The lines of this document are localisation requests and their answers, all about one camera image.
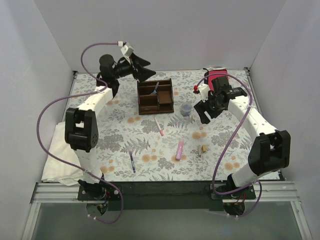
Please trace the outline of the brown wooden desk organizer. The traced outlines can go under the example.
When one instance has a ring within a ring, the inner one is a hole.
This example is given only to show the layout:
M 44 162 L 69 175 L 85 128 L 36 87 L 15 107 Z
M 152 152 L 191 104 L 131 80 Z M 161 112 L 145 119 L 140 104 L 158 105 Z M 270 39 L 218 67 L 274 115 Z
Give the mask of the brown wooden desk organizer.
M 159 82 L 157 93 L 150 95 Z M 174 112 L 172 79 L 137 82 L 139 115 L 168 114 Z

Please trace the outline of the clear jar of paperclips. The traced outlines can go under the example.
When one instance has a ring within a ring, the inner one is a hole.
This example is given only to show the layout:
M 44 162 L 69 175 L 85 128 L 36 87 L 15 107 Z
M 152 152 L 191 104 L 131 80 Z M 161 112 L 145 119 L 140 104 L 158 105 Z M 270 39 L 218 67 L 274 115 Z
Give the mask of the clear jar of paperclips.
M 182 116 L 186 117 L 186 116 L 189 116 L 191 114 L 193 110 L 193 106 L 190 102 L 184 102 L 182 105 L 181 105 L 181 108 L 180 108 L 180 113 Z

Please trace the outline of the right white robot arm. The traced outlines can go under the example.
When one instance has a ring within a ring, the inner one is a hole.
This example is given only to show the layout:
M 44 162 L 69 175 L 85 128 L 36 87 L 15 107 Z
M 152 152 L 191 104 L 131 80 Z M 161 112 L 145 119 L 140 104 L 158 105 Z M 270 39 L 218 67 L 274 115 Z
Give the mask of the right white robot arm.
M 193 92 L 201 96 L 201 100 L 194 109 L 202 124 L 209 124 L 223 111 L 230 112 L 239 120 L 238 126 L 218 158 L 219 163 L 241 127 L 244 127 L 253 141 L 247 164 L 228 176 L 225 191 L 219 192 L 216 188 L 212 189 L 217 195 L 228 195 L 232 199 L 237 199 L 259 178 L 289 166 L 291 136 L 288 131 L 278 130 L 271 125 L 252 106 L 253 95 L 241 80 L 235 77 L 234 80 L 241 86 L 232 87 L 229 83 L 230 74 L 217 73 L 215 77 L 212 85 L 204 83 L 209 79 L 205 76 L 194 86 Z

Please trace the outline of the blue capped white pen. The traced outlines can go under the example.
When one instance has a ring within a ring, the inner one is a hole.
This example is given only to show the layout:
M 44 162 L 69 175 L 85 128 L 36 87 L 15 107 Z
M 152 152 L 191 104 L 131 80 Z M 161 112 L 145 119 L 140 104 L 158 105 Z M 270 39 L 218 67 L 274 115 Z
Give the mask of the blue capped white pen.
M 159 86 L 159 82 L 156 83 L 154 90 L 150 93 L 150 95 L 156 95 L 157 94 L 157 89 Z

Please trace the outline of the metal staple strip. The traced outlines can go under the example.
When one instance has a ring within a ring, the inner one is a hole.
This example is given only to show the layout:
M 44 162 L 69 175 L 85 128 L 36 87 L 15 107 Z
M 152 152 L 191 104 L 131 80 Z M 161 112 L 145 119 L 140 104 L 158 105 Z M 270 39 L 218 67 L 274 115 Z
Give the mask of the metal staple strip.
M 197 151 L 198 151 L 198 155 L 201 156 L 202 153 L 203 153 L 203 151 L 202 151 L 202 146 L 201 146 L 201 145 L 198 145 Z

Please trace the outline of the pink capped white pen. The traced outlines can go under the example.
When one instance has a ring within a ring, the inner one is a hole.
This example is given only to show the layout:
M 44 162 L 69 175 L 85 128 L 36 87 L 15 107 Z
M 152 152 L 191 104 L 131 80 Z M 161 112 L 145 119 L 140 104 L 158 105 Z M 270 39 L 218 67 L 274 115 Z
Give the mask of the pink capped white pen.
M 157 128 L 159 130 L 160 135 L 163 137 L 164 136 L 164 132 L 163 132 L 163 130 L 162 130 L 161 126 L 160 126 L 160 123 L 158 122 L 156 117 L 154 117 L 154 121 L 155 121 L 155 124 L 156 124 L 156 126 L 157 126 Z

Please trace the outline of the purple pen clear cap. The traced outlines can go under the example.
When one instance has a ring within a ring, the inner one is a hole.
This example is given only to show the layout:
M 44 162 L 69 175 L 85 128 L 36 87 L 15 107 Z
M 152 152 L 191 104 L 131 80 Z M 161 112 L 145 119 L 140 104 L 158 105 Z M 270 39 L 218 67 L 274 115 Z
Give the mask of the purple pen clear cap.
M 134 163 L 133 152 L 131 151 L 130 148 L 128 148 L 128 154 L 129 154 L 129 157 L 130 157 L 132 171 L 133 171 L 133 173 L 136 173 L 136 167 L 135 167 L 135 163 Z

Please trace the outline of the pink highlighter marker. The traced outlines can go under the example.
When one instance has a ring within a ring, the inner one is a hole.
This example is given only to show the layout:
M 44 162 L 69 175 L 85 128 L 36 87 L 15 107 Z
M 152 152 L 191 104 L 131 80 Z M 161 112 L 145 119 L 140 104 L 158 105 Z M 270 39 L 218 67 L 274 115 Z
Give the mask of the pink highlighter marker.
M 177 161 L 180 161 L 182 159 L 184 144 L 185 144 L 185 141 L 183 139 L 180 139 L 177 146 L 177 151 L 175 154 L 175 159 Z

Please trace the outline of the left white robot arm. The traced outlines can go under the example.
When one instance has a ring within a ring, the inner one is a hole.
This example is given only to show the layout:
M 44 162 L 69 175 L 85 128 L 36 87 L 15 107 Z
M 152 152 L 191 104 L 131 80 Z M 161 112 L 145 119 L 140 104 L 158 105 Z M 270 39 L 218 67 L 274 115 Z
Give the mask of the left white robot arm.
M 83 182 L 92 184 L 89 194 L 95 200 L 106 196 L 106 187 L 99 183 L 103 176 L 100 170 L 96 145 L 99 141 L 97 116 L 105 105 L 118 93 L 119 78 L 128 75 L 143 83 L 156 74 L 145 68 L 151 63 L 132 53 L 118 62 L 110 54 L 99 58 L 99 73 L 96 75 L 96 94 L 91 95 L 76 108 L 68 108 L 65 115 L 64 139 L 78 157 L 83 169 Z

